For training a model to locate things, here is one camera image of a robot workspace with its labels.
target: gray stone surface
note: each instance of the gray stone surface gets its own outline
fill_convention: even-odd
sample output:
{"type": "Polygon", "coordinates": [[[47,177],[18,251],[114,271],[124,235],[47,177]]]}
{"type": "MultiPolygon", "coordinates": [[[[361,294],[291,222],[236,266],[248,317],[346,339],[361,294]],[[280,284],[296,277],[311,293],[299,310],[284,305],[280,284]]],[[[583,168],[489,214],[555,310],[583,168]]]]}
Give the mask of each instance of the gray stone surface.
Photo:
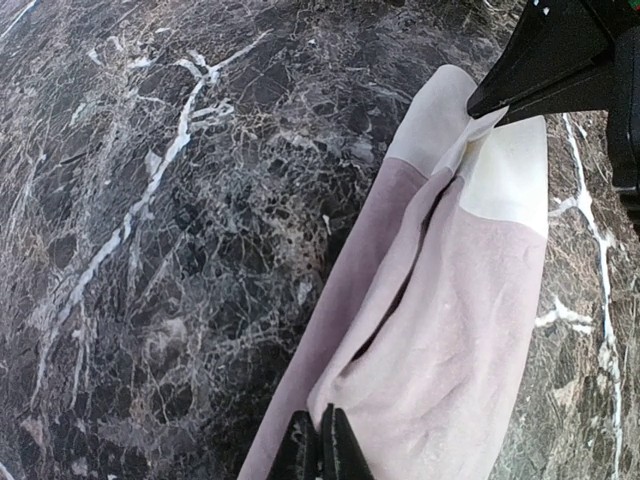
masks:
{"type": "MultiPolygon", "coordinates": [[[[506,44],[522,5],[490,2],[5,0],[0,478],[235,478],[413,94],[506,44]]],[[[604,121],[549,118],[496,480],[638,478],[640,248],[604,121]]]]}

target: pink towel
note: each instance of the pink towel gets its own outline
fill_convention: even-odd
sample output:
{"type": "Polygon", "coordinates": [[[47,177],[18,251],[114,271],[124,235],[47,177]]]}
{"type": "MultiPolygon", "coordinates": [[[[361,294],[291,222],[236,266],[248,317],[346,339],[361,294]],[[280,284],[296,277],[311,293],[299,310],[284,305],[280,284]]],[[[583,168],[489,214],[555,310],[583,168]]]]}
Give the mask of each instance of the pink towel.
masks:
{"type": "Polygon", "coordinates": [[[378,480],[489,475],[536,314],[546,135],[470,119],[474,89],[447,66],[414,98],[240,479],[266,478],[295,410],[317,426],[328,403],[378,480]]]}

